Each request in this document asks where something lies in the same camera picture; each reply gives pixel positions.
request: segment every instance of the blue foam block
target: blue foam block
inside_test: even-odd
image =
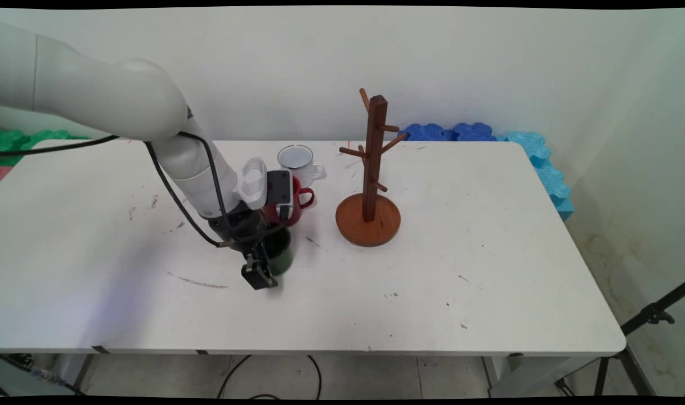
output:
[[[455,125],[453,131],[458,133],[458,141],[497,141],[497,138],[492,136],[492,128],[484,123],[474,123],[473,125],[459,123]]]
[[[449,141],[443,131],[444,129],[437,124],[412,124],[398,134],[407,132],[405,141]]]

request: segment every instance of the wooden mug tree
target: wooden mug tree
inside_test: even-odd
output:
[[[380,160],[383,153],[402,141],[407,134],[403,133],[383,146],[385,131],[397,133],[400,130],[385,123],[387,100],[381,95],[368,100],[365,89],[360,89],[360,95],[362,95],[362,101],[368,111],[367,146],[366,148],[358,146],[357,151],[340,148],[340,152],[362,159],[362,164],[365,165],[362,193],[351,195],[340,202],[335,213],[335,220],[342,236],[353,244],[379,246],[393,238],[400,228],[401,221],[400,211],[395,203],[382,195],[378,195],[378,190],[382,192],[388,190],[378,181]]]

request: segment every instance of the table leg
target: table leg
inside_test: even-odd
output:
[[[530,397],[545,384],[553,385],[570,372],[592,361],[592,357],[525,357],[520,365],[490,389],[491,398]]]

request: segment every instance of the mug rim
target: mug rim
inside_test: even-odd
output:
[[[305,149],[307,149],[307,150],[310,152],[310,161],[307,162],[307,163],[305,163],[305,164],[303,164],[303,165],[301,165],[301,166],[297,166],[297,167],[287,166],[287,165],[283,164],[283,162],[280,162],[280,154],[283,153],[286,149],[294,148],[294,147],[296,147],[296,146],[299,146],[299,147],[301,147],[301,148],[305,148]],[[304,145],[299,145],[299,144],[296,144],[296,145],[287,145],[287,146],[285,146],[284,148],[280,149],[279,152],[277,152],[277,163],[279,163],[280,166],[286,167],[286,168],[288,168],[288,169],[299,169],[299,168],[301,168],[301,167],[305,167],[305,166],[307,166],[307,165],[309,165],[309,164],[312,164],[313,161],[315,161],[315,154],[313,153],[312,149],[310,149],[310,148],[308,148],[307,146],[304,146]]]

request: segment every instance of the black metal bracket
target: black metal bracket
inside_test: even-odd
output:
[[[670,325],[675,323],[674,318],[672,318],[672,316],[664,310],[658,310],[658,308],[655,306],[655,303],[651,303],[643,308],[643,310],[640,312],[643,313],[646,318],[648,318],[648,323],[651,323],[652,325],[658,325],[660,321],[666,321]]]

